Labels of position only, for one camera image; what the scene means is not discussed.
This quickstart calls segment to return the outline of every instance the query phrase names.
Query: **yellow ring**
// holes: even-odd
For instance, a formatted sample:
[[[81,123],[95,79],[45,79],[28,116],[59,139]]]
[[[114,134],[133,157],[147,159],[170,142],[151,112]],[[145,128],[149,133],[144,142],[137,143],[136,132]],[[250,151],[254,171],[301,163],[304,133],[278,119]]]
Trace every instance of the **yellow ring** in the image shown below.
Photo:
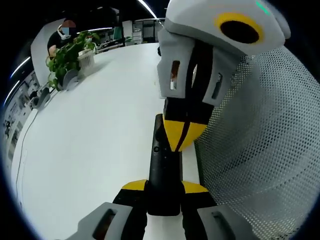
[[[236,12],[225,12],[225,13],[221,13],[218,15],[218,17],[216,17],[213,22],[214,25],[216,27],[219,28],[219,30],[221,31],[220,27],[223,23],[225,22],[229,22],[229,21],[238,21],[238,22],[242,22],[244,24],[248,24],[249,26],[251,26],[259,35],[259,40],[251,43],[251,44],[256,44],[259,42],[262,42],[265,35],[264,35],[264,31],[262,29],[261,26],[259,26],[252,18],[245,16],[241,13],[236,13]]]

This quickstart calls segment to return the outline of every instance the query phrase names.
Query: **white planter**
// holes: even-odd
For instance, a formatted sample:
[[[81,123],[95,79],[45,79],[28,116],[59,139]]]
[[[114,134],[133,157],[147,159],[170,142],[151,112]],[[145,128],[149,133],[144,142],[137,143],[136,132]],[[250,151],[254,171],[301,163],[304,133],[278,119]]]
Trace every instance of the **white planter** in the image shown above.
[[[80,66],[80,74],[87,77],[94,71],[95,65],[95,54],[92,50],[90,51],[81,51],[79,52],[79,66]]]

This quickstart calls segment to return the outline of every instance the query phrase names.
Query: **black circular lens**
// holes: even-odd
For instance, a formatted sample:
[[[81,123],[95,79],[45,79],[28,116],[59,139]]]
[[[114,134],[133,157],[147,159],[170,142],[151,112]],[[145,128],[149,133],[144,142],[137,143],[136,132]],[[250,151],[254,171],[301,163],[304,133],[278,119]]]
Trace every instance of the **black circular lens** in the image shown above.
[[[259,40],[257,31],[241,21],[226,21],[221,24],[220,29],[228,38],[243,44],[253,44]]]

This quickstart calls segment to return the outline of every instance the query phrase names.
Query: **black shirt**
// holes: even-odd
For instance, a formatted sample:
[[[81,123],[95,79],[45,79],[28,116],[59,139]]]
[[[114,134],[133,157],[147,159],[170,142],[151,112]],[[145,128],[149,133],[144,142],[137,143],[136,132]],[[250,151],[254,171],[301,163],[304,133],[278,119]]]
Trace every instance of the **black shirt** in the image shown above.
[[[61,36],[57,31],[55,31],[51,37],[49,38],[48,44],[47,44],[47,50],[49,52],[49,48],[51,48],[53,45],[56,46],[57,49],[62,48],[64,45],[68,43],[72,43],[74,40],[75,36],[71,36],[67,38],[66,40],[62,40]]]

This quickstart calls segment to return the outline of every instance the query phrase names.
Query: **white desk surface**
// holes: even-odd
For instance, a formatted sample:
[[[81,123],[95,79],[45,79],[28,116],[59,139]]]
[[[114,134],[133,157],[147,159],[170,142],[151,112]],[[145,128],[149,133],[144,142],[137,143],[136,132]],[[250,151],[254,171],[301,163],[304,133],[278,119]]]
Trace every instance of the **white desk surface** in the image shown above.
[[[96,55],[95,73],[30,114],[14,152],[11,183],[43,239],[69,237],[123,185],[148,178],[155,116],[164,107],[155,84],[157,48],[140,44]],[[198,183],[194,146],[182,159],[183,179]],[[144,239],[185,239],[182,217],[148,215]]]

